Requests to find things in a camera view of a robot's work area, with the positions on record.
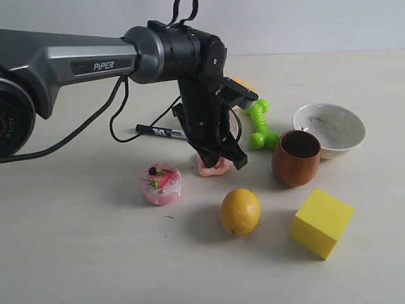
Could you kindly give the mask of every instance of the white wall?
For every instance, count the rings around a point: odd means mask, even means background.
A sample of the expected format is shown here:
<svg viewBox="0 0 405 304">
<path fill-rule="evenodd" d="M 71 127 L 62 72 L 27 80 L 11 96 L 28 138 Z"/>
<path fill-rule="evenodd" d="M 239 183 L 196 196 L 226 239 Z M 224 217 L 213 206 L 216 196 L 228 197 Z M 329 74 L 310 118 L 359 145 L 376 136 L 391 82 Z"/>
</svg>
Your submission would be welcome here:
<svg viewBox="0 0 405 304">
<path fill-rule="evenodd" d="M 181 1 L 189 13 L 192 0 Z M 0 0 L 0 28 L 118 37 L 149 19 L 169 22 L 173 0 Z M 193 27 L 229 54 L 405 48 L 404 0 L 200 0 Z"/>
</svg>

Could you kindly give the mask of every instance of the lemon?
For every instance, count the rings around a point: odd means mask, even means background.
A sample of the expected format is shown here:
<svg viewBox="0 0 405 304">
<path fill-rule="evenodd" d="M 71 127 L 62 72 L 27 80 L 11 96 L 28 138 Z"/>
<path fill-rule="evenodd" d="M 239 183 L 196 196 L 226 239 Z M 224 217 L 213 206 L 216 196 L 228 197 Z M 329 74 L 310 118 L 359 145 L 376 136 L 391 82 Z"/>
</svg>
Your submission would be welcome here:
<svg viewBox="0 0 405 304">
<path fill-rule="evenodd" d="M 220 220 L 228 232 L 244 236 L 255 230 L 260 212 L 259 199 L 253 192 L 235 189 L 230 191 L 222 202 Z"/>
</svg>

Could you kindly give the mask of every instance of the pink toy cake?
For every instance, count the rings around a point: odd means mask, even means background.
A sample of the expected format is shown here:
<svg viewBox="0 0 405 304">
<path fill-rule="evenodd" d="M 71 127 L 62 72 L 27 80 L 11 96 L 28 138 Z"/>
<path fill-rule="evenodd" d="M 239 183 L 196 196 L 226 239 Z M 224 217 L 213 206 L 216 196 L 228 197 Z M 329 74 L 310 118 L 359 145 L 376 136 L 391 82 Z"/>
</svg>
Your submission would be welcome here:
<svg viewBox="0 0 405 304">
<path fill-rule="evenodd" d="M 154 163 L 142 174 L 142 193 L 154 205 L 167 205 L 180 197 L 182 176 L 167 163 Z"/>
</svg>

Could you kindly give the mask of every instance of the robotic arm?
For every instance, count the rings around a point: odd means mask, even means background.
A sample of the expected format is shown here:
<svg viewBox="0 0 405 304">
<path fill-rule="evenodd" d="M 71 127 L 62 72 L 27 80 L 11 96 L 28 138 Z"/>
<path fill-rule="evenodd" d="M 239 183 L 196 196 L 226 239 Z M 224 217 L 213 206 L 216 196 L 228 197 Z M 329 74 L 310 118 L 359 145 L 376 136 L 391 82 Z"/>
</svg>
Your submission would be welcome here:
<svg viewBox="0 0 405 304">
<path fill-rule="evenodd" d="M 124 76 L 138 84 L 176 80 L 182 103 L 172 112 L 206 167 L 219 157 L 239 170 L 247 156 L 230 133 L 233 106 L 258 96 L 223 76 L 227 49 L 217 36 L 186 26 L 193 12 L 168 25 L 149 21 L 121 38 L 0 30 L 0 163 L 28 141 L 38 114 L 48 119 L 62 86 Z"/>
</svg>

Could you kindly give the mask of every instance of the yellow cube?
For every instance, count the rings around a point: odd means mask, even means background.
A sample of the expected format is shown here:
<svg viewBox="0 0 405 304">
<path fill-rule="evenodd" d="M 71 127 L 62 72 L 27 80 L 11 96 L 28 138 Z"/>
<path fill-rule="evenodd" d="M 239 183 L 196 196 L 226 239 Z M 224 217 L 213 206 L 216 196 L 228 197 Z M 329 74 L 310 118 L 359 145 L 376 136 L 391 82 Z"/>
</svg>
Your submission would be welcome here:
<svg viewBox="0 0 405 304">
<path fill-rule="evenodd" d="M 296 213 L 289 237 L 326 260 L 353 212 L 354 208 L 314 189 Z"/>
</svg>

